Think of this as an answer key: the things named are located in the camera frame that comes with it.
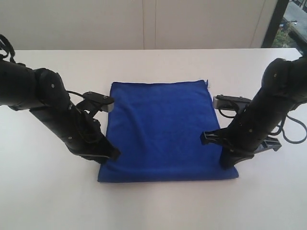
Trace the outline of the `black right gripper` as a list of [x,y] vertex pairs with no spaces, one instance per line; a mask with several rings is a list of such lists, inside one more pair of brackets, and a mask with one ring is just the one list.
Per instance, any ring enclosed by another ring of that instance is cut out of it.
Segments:
[[[226,138],[235,149],[253,152],[286,114],[302,104],[302,58],[287,61],[277,58],[265,69],[261,88],[245,111],[238,114],[226,128]],[[224,145],[224,131],[204,131],[202,145]],[[223,148],[220,166],[229,169],[250,160],[254,154]]]

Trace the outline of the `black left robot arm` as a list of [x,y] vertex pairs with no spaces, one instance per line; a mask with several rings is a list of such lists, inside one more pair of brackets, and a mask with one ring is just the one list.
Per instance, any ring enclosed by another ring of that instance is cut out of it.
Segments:
[[94,118],[109,113],[115,100],[96,92],[65,89],[61,76],[46,68],[31,69],[14,59],[9,40],[0,36],[0,104],[14,111],[28,110],[75,156],[101,165],[116,160],[120,151],[101,131]]

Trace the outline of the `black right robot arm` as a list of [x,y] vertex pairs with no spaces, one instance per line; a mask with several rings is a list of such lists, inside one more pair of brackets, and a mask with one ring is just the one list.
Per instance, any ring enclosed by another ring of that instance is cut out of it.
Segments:
[[307,102],[307,43],[294,31],[288,35],[301,49],[302,57],[294,61],[277,58],[271,62],[253,99],[221,94],[213,98],[213,107],[220,113],[223,110],[236,113],[228,127],[200,135],[202,145],[212,143],[222,147],[219,164],[223,169],[252,159],[257,153],[278,151],[282,145],[276,136],[285,133],[287,118],[307,127],[289,116],[290,111]]

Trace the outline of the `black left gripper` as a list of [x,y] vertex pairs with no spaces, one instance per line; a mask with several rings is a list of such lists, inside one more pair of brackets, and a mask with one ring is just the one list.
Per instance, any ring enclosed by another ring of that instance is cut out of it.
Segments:
[[82,101],[74,105],[69,91],[58,73],[48,69],[35,70],[39,100],[42,107],[31,108],[30,113],[54,133],[76,155],[89,161],[105,164],[117,160],[120,151],[101,132],[101,124],[94,118],[97,110],[81,108]]

